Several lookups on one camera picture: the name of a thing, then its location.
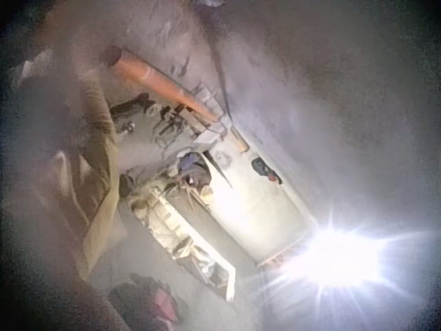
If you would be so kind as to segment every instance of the floor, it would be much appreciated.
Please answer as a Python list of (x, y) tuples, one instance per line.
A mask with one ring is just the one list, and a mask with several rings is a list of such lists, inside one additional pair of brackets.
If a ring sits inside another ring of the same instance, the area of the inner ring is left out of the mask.
[(262, 330), (259, 317), (237, 301), (228, 303), (179, 266), (170, 254), (141, 225), (131, 210), (120, 204), (107, 250), (92, 271), (91, 284), (102, 294), (128, 280), (134, 272), (170, 285), (188, 305), (185, 322), (176, 330), (255, 331)]

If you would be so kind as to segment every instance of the orange pipe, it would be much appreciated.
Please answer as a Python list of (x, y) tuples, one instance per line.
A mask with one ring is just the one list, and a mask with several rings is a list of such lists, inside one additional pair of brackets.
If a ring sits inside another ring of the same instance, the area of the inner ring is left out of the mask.
[(218, 117), (212, 114), (201, 102), (196, 100), (193, 95), (136, 55), (112, 46), (107, 50), (104, 59), (107, 64), (112, 66), (122, 77), (131, 79), (163, 95), (170, 101), (185, 104), (203, 116), (204, 119), (207, 119), (209, 123), (218, 120)]

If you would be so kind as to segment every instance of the concrete ceiling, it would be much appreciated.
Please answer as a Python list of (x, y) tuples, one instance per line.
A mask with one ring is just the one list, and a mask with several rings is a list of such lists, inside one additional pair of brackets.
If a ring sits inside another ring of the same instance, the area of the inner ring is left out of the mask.
[(385, 252), (389, 285), (328, 295), (320, 313), (313, 290), (287, 285), (274, 306), (283, 329), (405, 327), (429, 309), (440, 267), (428, 234), (440, 229), (440, 44), (429, 18), (390, 1), (230, 1), (201, 15), (235, 125), (319, 223), (332, 210), (335, 226), (373, 237), (425, 233)]

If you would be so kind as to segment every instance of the lens flare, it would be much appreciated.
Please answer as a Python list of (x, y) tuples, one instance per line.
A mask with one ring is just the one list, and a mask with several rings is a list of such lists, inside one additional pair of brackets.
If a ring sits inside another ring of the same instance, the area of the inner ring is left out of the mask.
[(319, 232), (298, 267), (320, 287), (349, 287), (379, 279), (378, 253), (382, 245), (352, 233)]

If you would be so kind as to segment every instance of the debris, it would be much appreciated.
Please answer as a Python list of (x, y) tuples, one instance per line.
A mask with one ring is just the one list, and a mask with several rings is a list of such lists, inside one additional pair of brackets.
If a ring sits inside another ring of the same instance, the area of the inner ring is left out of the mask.
[(279, 185), (282, 183), (282, 179), (265, 163), (265, 161), (262, 160), (262, 158), (255, 158), (251, 161), (251, 165), (260, 176), (268, 177), (269, 181), (277, 181)]

